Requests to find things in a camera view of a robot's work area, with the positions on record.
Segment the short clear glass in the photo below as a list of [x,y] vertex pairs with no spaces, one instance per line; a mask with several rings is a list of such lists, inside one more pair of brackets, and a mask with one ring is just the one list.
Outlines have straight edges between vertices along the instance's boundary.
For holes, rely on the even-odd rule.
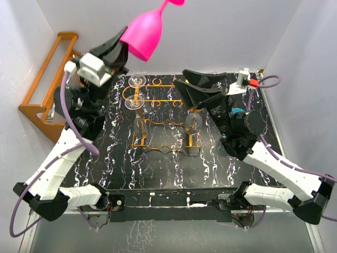
[[185,131],[189,135],[197,134],[202,127],[202,117],[196,113],[190,113],[185,119]]

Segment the tall clear wine glass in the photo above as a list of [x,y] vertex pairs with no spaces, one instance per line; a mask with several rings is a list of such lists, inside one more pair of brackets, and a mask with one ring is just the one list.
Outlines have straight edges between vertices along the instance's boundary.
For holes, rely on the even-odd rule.
[[144,75],[141,74],[134,74],[130,76],[128,80],[129,86],[133,88],[141,88],[147,83],[147,79]]

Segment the pink plastic wine glass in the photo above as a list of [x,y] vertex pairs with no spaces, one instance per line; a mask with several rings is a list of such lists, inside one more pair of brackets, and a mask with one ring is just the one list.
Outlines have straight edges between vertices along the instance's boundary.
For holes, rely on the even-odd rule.
[[147,62],[156,50],[162,36],[162,14],[168,3],[182,6],[185,0],[163,1],[152,11],[135,18],[120,38],[128,45],[128,51],[139,60]]

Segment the blue plastic wine glass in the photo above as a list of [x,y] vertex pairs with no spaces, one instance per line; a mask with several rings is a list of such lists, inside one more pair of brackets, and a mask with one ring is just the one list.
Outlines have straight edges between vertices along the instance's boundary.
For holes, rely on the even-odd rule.
[[232,108],[230,111],[230,117],[234,117],[235,114],[245,112],[243,109],[240,108]]

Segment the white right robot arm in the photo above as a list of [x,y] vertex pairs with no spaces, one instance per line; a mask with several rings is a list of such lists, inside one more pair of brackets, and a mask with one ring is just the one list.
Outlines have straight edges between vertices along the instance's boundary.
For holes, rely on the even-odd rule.
[[227,198],[216,199],[219,208],[247,209],[254,206],[276,207],[295,214],[301,220],[317,225],[336,180],[327,174],[300,168],[272,150],[263,136],[263,119],[252,110],[233,110],[232,96],[264,88],[263,80],[253,79],[248,69],[238,72],[237,80],[216,87],[226,73],[205,74],[183,70],[184,80],[175,80],[187,109],[206,109],[219,130],[226,153],[269,174],[281,187],[263,187],[243,182]]

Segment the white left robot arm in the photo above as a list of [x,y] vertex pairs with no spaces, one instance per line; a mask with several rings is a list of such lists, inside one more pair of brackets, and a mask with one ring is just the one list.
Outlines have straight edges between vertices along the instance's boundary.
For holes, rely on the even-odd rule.
[[99,184],[66,188],[62,181],[84,151],[99,154],[93,143],[106,119],[104,100],[113,81],[128,72],[128,45],[121,40],[124,33],[121,29],[110,40],[65,64],[61,86],[54,91],[55,110],[65,117],[65,127],[39,169],[14,185],[20,200],[48,221],[69,209],[90,206],[104,210],[108,206],[108,192]]

